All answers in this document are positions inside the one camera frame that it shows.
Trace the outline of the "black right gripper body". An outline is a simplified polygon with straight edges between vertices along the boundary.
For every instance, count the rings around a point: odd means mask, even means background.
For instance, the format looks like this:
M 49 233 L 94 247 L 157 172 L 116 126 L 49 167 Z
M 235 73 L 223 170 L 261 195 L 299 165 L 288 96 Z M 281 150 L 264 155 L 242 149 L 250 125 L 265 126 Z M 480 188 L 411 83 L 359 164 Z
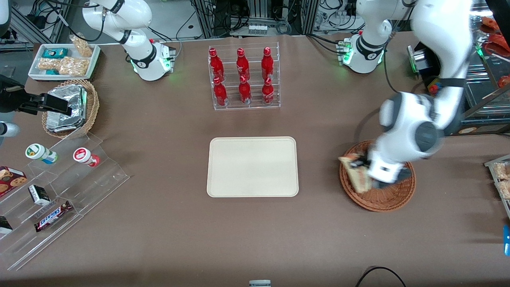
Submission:
M 0 76 L 0 112 L 24 112 L 37 114 L 43 111 L 39 106 L 39 96 L 25 91 L 17 81 Z

